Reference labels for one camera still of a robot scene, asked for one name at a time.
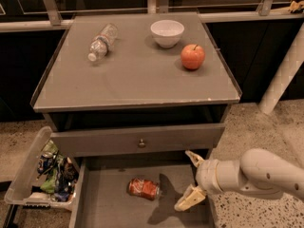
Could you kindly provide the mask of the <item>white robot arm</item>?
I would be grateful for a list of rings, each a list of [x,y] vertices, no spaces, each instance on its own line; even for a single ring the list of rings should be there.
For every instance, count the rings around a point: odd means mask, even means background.
[[[197,168],[197,186],[190,184],[174,208],[185,211],[208,195],[236,192],[243,196],[279,200],[284,193],[304,200],[304,169],[260,148],[246,151],[239,160],[205,160],[186,150]]]

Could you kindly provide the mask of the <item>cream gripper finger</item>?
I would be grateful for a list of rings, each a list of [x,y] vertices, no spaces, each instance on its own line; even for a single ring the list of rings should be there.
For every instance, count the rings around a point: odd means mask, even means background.
[[[190,150],[186,150],[185,154],[190,159],[190,161],[193,163],[193,165],[195,167],[199,167],[204,162],[203,157],[201,157],[200,155],[198,155]]]
[[[176,211],[185,211],[206,199],[207,194],[198,186],[190,184],[174,205]]]

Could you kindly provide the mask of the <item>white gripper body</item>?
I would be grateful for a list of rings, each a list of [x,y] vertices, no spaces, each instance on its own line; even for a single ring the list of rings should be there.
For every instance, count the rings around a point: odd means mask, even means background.
[[[219,184],[217,181],[218,164],[218,160],[205,160],[202,161],[197,167],[197,184],[208,195],[215,195],[219,193]]]

